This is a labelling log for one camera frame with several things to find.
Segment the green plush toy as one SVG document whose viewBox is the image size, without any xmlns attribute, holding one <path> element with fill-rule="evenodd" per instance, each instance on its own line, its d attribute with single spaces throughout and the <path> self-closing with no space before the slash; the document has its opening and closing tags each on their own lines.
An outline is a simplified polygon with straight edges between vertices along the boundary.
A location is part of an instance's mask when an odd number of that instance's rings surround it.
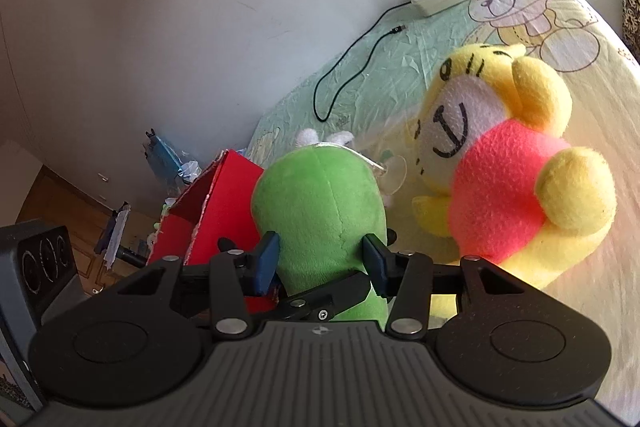
<svg viewBox="0 0 640 427">
<path fill-rule="evenodd" d="M 371 167 L 344 146 L 308 145 L 279 158 L 257 181 L 252 216 L 260 233 L 280 236 L 278 275 L 290 296 L 363 271 L 363 236 L 387 242 Z"/>
</svg>

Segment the yellow tiger plush red shirt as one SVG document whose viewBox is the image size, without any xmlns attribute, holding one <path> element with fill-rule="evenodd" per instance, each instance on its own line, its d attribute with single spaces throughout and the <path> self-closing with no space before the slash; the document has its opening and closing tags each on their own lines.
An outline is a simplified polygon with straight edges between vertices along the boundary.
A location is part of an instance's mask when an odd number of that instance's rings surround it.
<svg viewBox="0 0 640 427">
<path fill-rule="evenodd" d="M 605 158 L 565 141 L 572 109 L 563 78 L 521 44 L 453 50 L 412 126 L 428 188 L 413 197 L 416 222 L 538 288 L 578 265 L 617 198 Z"/>
</svg>

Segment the white bunny plush plaid ears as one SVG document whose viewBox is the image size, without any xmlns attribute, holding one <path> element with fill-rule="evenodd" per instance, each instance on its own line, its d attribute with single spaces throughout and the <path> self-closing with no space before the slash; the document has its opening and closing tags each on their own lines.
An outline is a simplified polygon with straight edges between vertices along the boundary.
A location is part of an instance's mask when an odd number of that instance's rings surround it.
<svg viewBox="0 0 640 427">
<path fill-rule="evenodd" d="M 346 146 L 352 142 L 353 139 L 354 135 L 349 131 L 335 132 L 321 139 L 316 130 L 307 128 L 298 132 L 295 139 L 295 146 Z"/>
</svg>

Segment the red cardboard box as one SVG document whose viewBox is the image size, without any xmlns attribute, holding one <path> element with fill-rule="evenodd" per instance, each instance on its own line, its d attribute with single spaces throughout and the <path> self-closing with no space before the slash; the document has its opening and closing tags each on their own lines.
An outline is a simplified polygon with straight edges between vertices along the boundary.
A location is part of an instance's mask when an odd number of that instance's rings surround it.
<svg viewBox="0 0 640 427">
<path fill-rule="evenodd" d="M 251 314 L 273 308 L 267 296 L 273 269 L 257 266 L 252 252 L 260 234 L 252 216 L 252 196 L 264 169 L 234 150 L 226 150 L 177 198 L 160 219 L 149 257 L 153 263 L 166 256 L 178 256 L 194 270 L 178 280 L 171 308 L 193 317 L 209 307 L 209 276 L 198 269 L 227 251 L 243 251 L 235 259 L 241 287 Z"/>
</svg>

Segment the blue plastic bag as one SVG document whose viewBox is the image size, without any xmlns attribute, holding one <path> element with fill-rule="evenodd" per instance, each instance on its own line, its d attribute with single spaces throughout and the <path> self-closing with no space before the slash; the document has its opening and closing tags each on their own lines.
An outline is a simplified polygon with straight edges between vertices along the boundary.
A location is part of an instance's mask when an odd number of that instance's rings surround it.
<svg viewBox="0 0 640 427">
<path fill-rule="evenodd" d="M 200 163 L 184 150 L 178 150 L 162 138 L 153 128 L 145 132 L 144 157 L 157 179 L 167 187 L 189 185 L 201 176 Z"/>
</svg>

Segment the cartoon bear bed sheet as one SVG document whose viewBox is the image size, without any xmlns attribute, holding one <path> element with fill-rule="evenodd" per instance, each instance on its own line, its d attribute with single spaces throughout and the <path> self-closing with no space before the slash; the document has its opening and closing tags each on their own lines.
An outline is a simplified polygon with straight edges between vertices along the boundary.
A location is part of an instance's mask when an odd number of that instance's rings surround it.
<svg viewBox="0 0 640 427">
<path fill-rule="evenodd" d="M 600 400 L 639 418 L 639 65 L 585 0 L 411 0 L 261 121 L 268 166 L 304 129 L 395 167 L 401 251 L 484 257 L 598 322 Z"/>
</svg>

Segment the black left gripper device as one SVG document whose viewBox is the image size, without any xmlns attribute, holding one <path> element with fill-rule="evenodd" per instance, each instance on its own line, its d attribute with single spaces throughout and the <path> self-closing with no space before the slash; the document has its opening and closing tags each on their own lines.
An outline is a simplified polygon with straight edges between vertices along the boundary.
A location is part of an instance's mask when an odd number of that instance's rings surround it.
<svg viewBox="0 0 640 427">
<path fill-rule="evenodd" d="M 43 323 L 85 297 L 70 234 L 30 220 L 1 229 L 1 389 L 22 407 L 39 411 L 40 390 L 28 349 Z"/>
</svg>

